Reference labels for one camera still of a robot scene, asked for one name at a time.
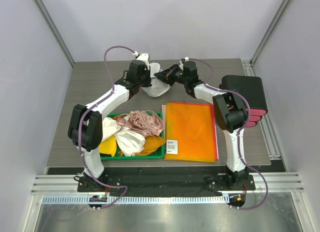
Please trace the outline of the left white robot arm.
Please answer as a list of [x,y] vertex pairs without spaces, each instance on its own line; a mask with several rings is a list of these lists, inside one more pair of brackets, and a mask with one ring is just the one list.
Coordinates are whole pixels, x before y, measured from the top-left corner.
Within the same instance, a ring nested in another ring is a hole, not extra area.
[[140,88],[146,88],[151,97],[159,97],[157,87],[159,83],[166,83],[165,78],[160,64],[149,63],[139,55],[107,93],[92,103],[78,104],[73,108],[67,136],[79,150],[84,165],[80,184],[97,192],[107,186],[98,150],[103,140],[103,120],[136,95]]

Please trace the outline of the white mesh laundry bag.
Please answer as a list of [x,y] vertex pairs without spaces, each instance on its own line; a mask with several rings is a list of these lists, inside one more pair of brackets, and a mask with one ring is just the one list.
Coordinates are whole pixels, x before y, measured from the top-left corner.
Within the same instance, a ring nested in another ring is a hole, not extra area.
[[160,97],[161,95],[165,94],[171,87],[169,84],[166,84],[155,77],[155,73],[161,71],[162,69],[159,63],[153,62],[150,64],[151,86],[142,88],[142,90],[150,97]]

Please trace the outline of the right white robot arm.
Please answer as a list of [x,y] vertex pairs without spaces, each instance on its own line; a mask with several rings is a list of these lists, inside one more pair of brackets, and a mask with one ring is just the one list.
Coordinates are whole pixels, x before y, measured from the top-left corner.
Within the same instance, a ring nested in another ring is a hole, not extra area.
[[237,92],[215,88],[200,80],[196,63],[190,60],[181,61],[155,76],[170,86],[182,84],[189,96],[213,105],[215,122],[223,130],[226,142],[227,163],[223,183],[229,189],[243,188],[249,178],[244,128],[250,113],[246,110],[248,102],[245,98]]

